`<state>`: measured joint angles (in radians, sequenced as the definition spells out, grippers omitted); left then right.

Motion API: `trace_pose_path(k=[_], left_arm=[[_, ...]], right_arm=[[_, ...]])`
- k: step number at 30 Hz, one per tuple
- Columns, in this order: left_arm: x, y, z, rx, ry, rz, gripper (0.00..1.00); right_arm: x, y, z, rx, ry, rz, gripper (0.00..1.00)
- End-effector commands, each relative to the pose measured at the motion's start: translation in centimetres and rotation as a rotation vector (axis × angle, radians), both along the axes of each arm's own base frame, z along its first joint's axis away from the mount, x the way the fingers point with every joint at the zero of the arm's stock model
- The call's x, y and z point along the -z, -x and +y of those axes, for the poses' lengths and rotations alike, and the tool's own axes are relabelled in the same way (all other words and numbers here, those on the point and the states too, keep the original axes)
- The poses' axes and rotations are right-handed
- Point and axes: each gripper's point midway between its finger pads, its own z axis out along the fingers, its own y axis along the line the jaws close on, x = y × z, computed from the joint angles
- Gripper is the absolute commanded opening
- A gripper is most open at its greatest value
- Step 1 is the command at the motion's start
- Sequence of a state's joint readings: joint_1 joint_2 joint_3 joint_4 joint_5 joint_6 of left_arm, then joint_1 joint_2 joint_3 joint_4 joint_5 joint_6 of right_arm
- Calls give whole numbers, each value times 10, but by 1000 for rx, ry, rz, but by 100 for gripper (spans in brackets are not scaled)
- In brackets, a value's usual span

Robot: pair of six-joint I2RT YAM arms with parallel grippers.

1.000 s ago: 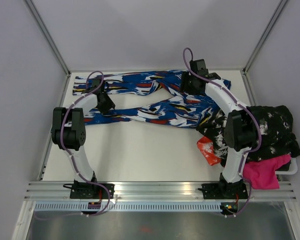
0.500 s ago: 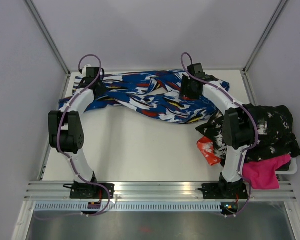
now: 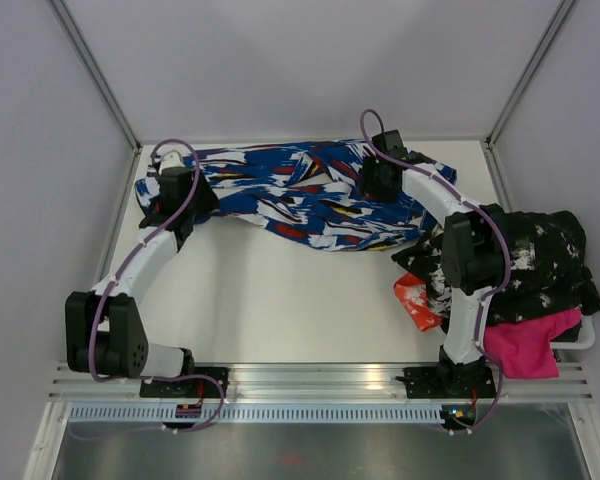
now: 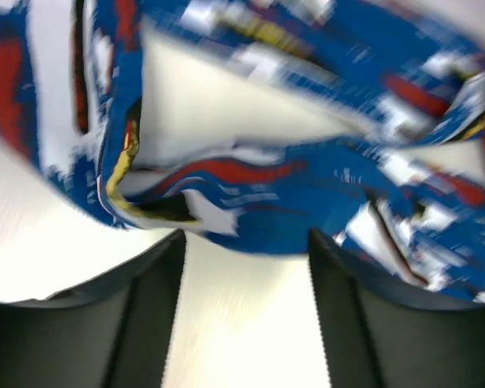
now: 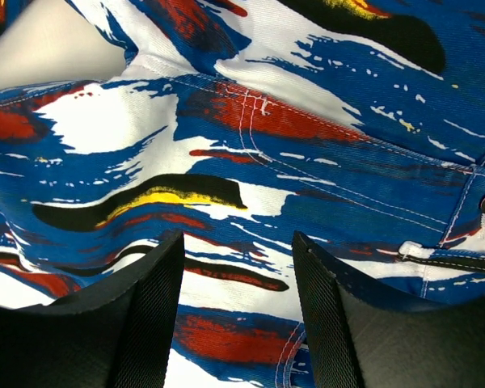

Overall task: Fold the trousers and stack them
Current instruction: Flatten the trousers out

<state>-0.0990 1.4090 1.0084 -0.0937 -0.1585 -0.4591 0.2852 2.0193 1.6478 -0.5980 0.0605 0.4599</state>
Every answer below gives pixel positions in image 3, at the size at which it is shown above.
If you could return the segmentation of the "blue white red patterned trousers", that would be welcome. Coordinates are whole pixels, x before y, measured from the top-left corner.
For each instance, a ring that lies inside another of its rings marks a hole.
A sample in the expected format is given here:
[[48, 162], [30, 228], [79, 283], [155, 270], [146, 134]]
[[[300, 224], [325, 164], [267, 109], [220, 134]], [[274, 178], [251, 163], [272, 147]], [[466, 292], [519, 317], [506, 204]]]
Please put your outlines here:
[[373, 152], [363, 140], [201, 150], [202, 174], [220, 195], [217, 216], [234, 216], [324, 251], [383, 250], [419, 239], [434, 217], [400, 192], [381, 202], [358, 191]]

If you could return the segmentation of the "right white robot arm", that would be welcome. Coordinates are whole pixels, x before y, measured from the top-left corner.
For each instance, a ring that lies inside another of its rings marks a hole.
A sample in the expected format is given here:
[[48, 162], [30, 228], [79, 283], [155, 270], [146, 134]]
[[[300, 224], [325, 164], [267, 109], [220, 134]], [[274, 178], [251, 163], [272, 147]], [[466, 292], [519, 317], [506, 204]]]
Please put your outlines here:
[[376, 146], [364, 140], [378, 159], [402, 168], [401, 186], [443, 227], [440, 265], [451, 287], [449, 328], [436, 370], [437, 387], [449, 396], [460, 395], [472, 383], [472, 373], [484, 363], [484, 331], [492, 297], [509, 283], [511, 256], [498, 221], [496, 204], [479, 206], [446, 180], [429, 162], [406, 161], [396, 131], [378, 135]]

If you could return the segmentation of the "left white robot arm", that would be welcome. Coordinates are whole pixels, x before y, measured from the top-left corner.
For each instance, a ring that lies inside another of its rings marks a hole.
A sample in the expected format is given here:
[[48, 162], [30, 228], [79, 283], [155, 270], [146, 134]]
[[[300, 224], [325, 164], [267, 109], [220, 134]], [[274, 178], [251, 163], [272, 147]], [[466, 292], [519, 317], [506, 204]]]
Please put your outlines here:
[[160, 271], [180, 252], [194, 223], [219, 207], [203, 174], [169, 167], [157, 176], [159, 192], [139, 223], [131, 251], [86, 292], [65, 302], [66, 357], [74, 372], [96, 381], [154, 378], [177, 397], [190, 395], [198, 374], [182, 347], [148, 340], [139, 305]]

